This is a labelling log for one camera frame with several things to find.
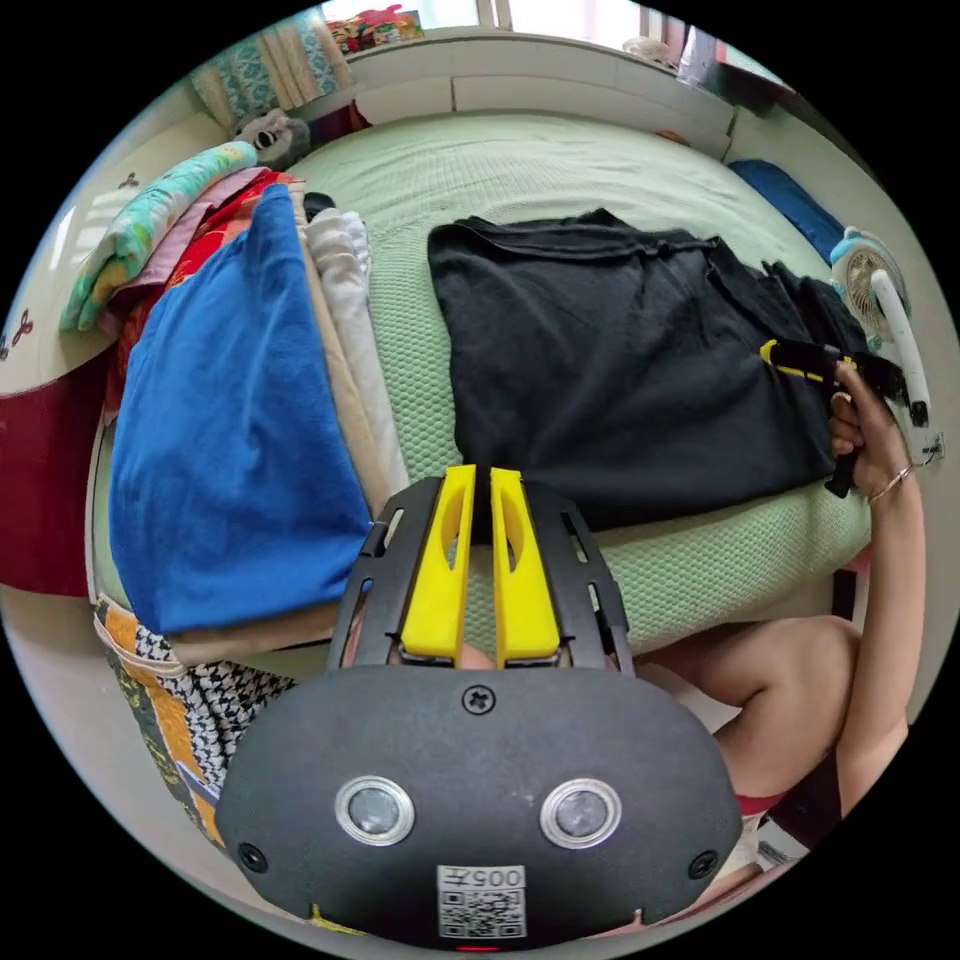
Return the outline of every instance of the knee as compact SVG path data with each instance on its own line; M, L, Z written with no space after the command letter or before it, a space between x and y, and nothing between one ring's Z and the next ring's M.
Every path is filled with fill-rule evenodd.
M846 703L857 665L860 631L842 617L811 617L796 636L801 675L820 697Z

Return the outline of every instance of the qr code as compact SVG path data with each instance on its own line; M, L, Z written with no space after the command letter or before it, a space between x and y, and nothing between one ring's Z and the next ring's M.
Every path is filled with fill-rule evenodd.
M525 937L524 881L522 867L441 867L437 874L440 936Z

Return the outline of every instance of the folded black clothing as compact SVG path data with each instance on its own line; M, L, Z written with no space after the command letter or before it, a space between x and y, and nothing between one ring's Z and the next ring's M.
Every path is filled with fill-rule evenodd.
M333 200L333 197L328 196L325 193L307 193L303 197L303 211L307 215L307 223L309 223L318 213L323 213L324 210L329 210L331 207L335 207L336 203Z
M829 284L740 263L719 237L636 230L606 210L428 240L450 332L456 442L523 471L593 530L774 496L833 471L828 397L778 373L772 338L866 349ZM486 488L479 539L489 539Z

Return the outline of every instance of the bed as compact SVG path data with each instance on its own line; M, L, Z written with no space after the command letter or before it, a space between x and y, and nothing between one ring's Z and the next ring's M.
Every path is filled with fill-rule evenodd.
M476 215L494 222L606 207L644 229L719 234L747 264L829 269L766 200L717 161L651 134L531 113L453 114L374 127L290 171L364 219L370 306L387 393L411 482L459 462L449 340L426 261L430 229ZM112 433L92 496L94 582L125 603L107 531ZM700 517L598 536L620 583L634 649L652 649L773 603L828 576L869 541L860 498L820 484ZM467 639L494 647L489 550L475 548Z

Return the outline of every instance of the blue pillow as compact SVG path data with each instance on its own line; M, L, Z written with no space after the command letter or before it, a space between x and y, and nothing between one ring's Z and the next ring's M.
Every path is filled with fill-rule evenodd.
M730 169L773 204L830 263L843 227L788 173L766 160L735 160Z

